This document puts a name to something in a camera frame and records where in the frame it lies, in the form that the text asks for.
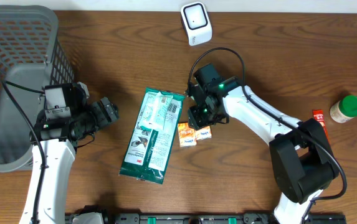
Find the orange white small packet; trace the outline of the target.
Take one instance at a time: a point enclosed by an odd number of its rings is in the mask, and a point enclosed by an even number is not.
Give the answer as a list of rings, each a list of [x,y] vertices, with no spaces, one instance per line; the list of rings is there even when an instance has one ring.
[[[178,124],[179,146],[189,147],[197,144],[196,132],[188,123]]]

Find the green 3M product pouch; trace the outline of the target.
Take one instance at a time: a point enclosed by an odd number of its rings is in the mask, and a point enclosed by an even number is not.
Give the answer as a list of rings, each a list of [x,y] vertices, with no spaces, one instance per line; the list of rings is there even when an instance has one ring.
[[[162,130],[154,130],[141,124],[147,108],[155,101],[155,96],[166,98],[168,105],[161,108],[166,112]],[[176,127],[182,112],[184,96],[170,91],[147,88],[135,121],[121,168],[120,175],[138,180],[162,184],[171,155]]]

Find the green lid white jar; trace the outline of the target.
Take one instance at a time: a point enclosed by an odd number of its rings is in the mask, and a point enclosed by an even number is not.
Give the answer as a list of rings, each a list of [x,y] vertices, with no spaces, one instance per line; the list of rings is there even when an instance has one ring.
[[[357,117],[357,96],[348,95],[330,108],[330,116],[337,123],[345,123]]]

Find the red Nescafe stick box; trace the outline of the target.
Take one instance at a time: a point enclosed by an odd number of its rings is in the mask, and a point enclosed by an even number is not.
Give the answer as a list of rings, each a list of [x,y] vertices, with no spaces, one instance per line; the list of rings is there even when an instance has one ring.
[[[325,133],[325,137],[327,142],[330,144],[330,140],[329,140],[329,136],[327,133],[327,129],[326,129],[326,123],[325,123],[325,119],[324,119],[324,115],[323,115],[323,110],[312,110],[313,113],[313,119],[315,119],[316,121],[319,122],[319,124],[321,125],[321,128],[323,129],[324,133]],[[321,140],[321,130],[317,130],[317,133],[314,134],[313,137],[317,137],[318,140]]]

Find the light green wipes pack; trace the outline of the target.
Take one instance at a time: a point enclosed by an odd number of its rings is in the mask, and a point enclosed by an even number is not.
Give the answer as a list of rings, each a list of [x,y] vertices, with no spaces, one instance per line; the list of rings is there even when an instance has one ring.
[[[145,129],[162,131],[166,119],[167,110],[171,104],[173,95],[164,95],[162,92],[148,92],[146,103],[139,125]]]

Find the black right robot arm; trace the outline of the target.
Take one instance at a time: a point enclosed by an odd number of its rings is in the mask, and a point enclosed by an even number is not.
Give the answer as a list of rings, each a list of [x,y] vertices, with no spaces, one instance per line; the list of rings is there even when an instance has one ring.
[[[305,223],[317,201],[336,199],[346,192],[344,170],[317,120],[300,121],[280,112],[236,77],[198,75],[195,80],[186,90],[196,103],[188,110],[194,129],[234,118],[269,146],[274,178],[282,193],[272,213],[274,223]],[[343,181],[341,192],[322,196],[337,177]]]

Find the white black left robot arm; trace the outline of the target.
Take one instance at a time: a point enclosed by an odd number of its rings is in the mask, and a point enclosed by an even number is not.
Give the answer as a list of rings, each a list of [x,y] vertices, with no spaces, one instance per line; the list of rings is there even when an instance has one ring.
[[[32,174],[21,223],[64,223],[69,174],[78,142],[119,119],[104,97],[91,104],[86,85],[44,88],[46,107],[31,128]]]

